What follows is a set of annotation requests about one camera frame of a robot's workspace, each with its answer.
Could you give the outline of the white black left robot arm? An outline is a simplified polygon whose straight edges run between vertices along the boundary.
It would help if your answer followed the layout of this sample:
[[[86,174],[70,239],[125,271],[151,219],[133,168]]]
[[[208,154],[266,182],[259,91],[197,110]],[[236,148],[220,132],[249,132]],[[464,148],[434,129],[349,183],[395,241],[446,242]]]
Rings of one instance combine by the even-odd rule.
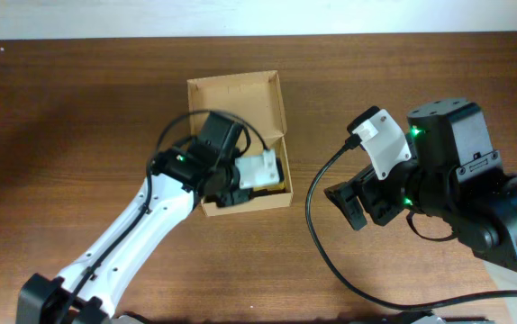
[[[207,111],[196,135],[156,148],[132,202],[72,264],[48,279],[34,274],[19,291],[19,323],[108,323],[133,277],[160,241],[207,196],[238,204],[240,137],[255,128],[241,117]]]

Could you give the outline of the yellow spiral notepad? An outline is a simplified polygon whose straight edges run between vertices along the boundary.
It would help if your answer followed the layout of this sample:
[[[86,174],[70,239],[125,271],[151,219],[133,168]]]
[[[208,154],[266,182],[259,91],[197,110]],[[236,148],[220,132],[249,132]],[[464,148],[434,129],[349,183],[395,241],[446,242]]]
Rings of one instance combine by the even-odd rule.
[[[261,192],[265,194],[280,194],[285,191],[285,183],[281,182],[278,184],[270,184],[266,186],[261,186],[255,189],[256,192]]]

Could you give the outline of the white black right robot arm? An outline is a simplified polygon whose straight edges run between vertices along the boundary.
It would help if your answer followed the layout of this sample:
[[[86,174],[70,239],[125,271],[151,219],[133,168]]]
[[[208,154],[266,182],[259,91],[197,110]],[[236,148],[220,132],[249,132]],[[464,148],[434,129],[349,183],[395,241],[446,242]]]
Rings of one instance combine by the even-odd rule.
[[[368,220],[385,226],[403,211],[439,217],[483,260],[496,286],[517,290],[517,175],[503,171],[477,103],[450,98],[407,115],[403,132],[376,106],[348,127],[348,146],[371,164],[326,197],[354,230]]]

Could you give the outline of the brown cardboard box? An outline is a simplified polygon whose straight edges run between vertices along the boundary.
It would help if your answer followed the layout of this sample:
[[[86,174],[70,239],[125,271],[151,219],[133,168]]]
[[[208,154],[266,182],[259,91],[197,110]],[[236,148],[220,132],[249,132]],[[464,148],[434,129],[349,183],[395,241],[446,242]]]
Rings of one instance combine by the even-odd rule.
[[[247,154],[260,154],[263,150],[260,141],[264,140],[281,161],[286,187],[283,193],[263,194],[233,207],[219,208],[215,202],[203,201],[204,214],[212,217],[290,206],[294,189],[286,151],[286,113],[278,73],[272,70],[190,79],[187,90],[191,111],[227,111],[252,125],[257,131],[250,134]]]

